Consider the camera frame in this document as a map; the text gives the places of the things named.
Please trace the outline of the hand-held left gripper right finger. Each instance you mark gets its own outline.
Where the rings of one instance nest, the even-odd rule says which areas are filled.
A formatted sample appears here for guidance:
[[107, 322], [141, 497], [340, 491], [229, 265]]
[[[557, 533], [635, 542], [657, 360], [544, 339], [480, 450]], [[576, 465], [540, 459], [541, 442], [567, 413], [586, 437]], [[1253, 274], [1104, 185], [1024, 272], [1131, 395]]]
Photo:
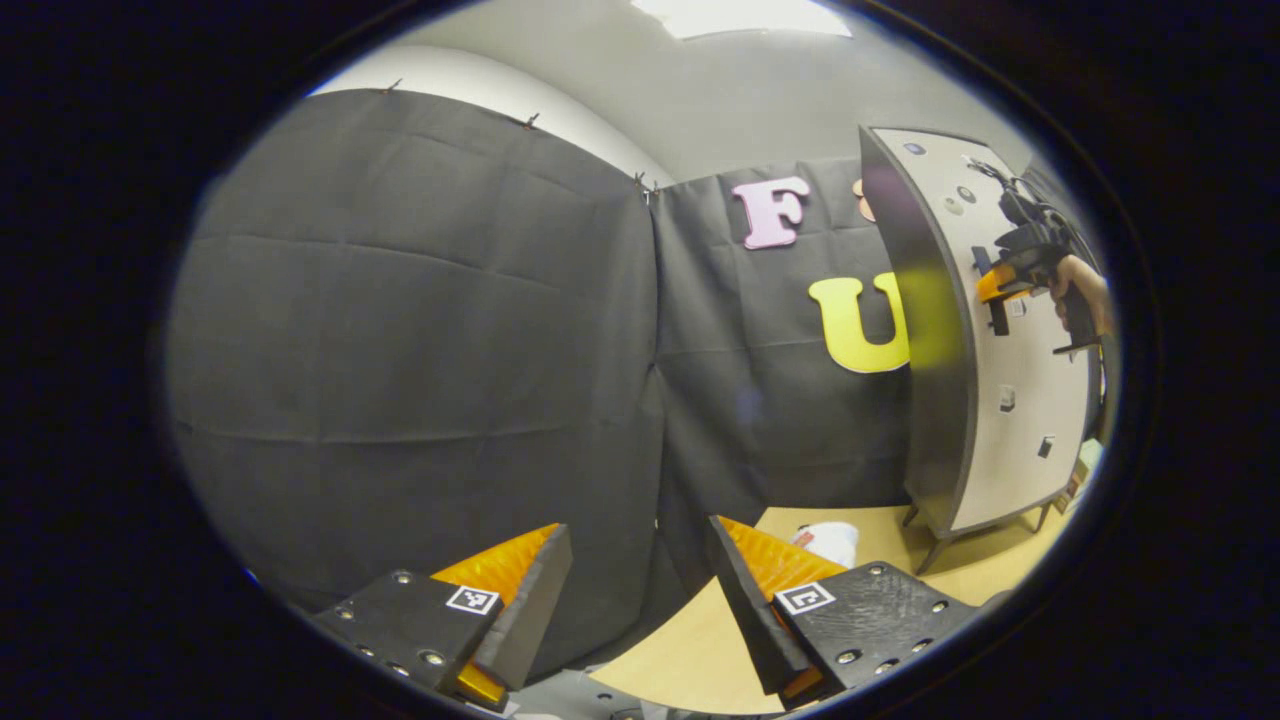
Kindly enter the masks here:
[[982, 610], [887, 562], [844, 568], [728, 518], [707, 523], [756, 678], [786, 711], [879, 683]]

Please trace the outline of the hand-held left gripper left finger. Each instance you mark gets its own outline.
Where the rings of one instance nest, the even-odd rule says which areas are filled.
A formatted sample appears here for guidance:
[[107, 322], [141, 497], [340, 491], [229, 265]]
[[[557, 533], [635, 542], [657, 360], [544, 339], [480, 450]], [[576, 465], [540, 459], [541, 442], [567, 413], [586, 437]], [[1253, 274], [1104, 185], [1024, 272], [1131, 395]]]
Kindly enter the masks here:
[[570, 527], [552, 523], [442, 570], [396, 569], [311, 619], [403, 682], [500, 714], [527, 682], [572, 562]]

